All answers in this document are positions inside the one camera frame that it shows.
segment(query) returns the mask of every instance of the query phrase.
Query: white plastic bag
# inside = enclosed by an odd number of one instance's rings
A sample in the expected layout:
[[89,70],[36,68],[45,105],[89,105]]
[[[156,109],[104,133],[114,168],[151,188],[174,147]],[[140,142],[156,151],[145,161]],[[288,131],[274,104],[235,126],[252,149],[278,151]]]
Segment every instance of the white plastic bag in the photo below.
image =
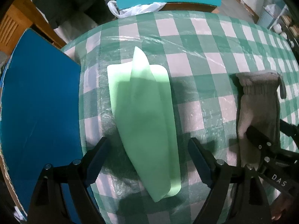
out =
[[134,7],[119,10],[115,0],[104,0],[108,6],[110,12],[117,18],[127,18],[129,16],[134,16],[143,13],[151,13],[159,11],[165,6],[164,2],[154,2],[149,5],[136,5]]
[[136,5],[127,9],[118,10],[116,1],[111,0],[108,2],[108,7],[111,13],[118,18],[127,18],[129,16],[134,16],[143,13],[151,13],[159,11],[166,3],[154,2],[148,5]]

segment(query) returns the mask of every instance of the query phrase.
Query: floor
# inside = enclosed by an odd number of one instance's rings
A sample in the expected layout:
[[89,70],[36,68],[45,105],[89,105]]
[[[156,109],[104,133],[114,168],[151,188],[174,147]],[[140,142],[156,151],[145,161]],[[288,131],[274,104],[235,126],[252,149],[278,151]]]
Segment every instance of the floor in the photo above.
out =
[[236,0],[222,0],[218,10],[220,14],[254,23],[253,16]]
[[[101,6],[105,5],[103,3],[103,0],[101,0],[97,3],[97,5],[99,5],[99,4]],[[104,22],[108,22],[108,21],[112,20],[112,18],[113,18],[112,14],[107,14],[107,19],[102,21],[103,18],[102,18],[102,16],[101,17],[98,16],[99,10],[96,9],[96,7],[98,7],[98,6],[92,6],[87,12],[87,15],[89,17],[93,18],[95,20],[95,22],[97,22],[98,24],[102,24]],[[230,16],[233,18],[242,19],[242,20],[245,20],[250,23],[254,23],[253,16],[244,8],[244,6],[242,4],[238,3],[236,0],[222,0],[222,4],[220,7],[218,7],[218,10],[219,10],[220,14]],[[6,60],[6,58],[7,58],[7,56],[3,52],[0,51],[0,65]]]

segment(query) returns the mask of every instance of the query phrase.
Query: cardboard edge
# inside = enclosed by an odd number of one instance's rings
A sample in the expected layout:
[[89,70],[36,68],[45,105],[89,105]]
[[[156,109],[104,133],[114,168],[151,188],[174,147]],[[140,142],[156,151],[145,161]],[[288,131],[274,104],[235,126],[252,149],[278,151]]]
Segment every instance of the cardboard edge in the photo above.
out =
[[251,9],[251,7],[249,7],[245,2],[243,2],[242,0],[236,0],[238,3],[242,4],[245,9],[252,15],[253,17],[253,22],[256,24],[259,20],[259,16],[255,13],[255,11],[253,11]]
[[2,152],[1,143],[0,143],[0,168],[1,168],[4,180],[5,180],[5,183],[6,183],[7,189],[10,193],[11,198],[13,199],[15,205],[19,208],[19,210],[23,211],[23,213],[27,216],[27,213],[25,212],[22,204],[20,203],[20,200],[18,199],[18,196],[15,192],[14,186],[11,182],[11,179],[10,179],[10,176],[8,173],[8,169],[6,166],[5,158],[4,158],[4,155]]

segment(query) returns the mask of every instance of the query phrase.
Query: white container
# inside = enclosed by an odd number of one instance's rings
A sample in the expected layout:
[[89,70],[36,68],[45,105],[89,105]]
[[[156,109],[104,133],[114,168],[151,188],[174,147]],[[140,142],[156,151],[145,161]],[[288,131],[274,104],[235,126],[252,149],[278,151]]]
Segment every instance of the white container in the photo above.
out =
[[280,35],[281,35],[282,37],[284,37],[285,39],[288,39],[288,36],[286,35],[285,32],[282,32]]
[[280,24],[274,25],[273,30],[275,31],[275,33],[280,34],[282,32],[281,25]]
[[294,48],[295,47],[295,44],[294,44],[294,42],[293,41],[291,41],[291,40],[289,40],[290,41],[290,43],[291,43],[291,48]]

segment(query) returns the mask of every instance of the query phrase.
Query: gray knit glove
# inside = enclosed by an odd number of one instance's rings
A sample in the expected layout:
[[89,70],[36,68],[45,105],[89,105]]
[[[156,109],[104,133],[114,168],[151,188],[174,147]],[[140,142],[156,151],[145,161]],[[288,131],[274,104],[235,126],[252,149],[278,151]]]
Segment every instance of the gray knit glove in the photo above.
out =
[[244,72],[236,76],[244,91],[237,126],[241,166],[251,163],[257,169],[261,154],[247,139],[246,130],[252,125],[272,140],[273,144],[280,144],[277,88],[280,86],[282,99],[286,98],[286,89],[282,76],[276,71]]

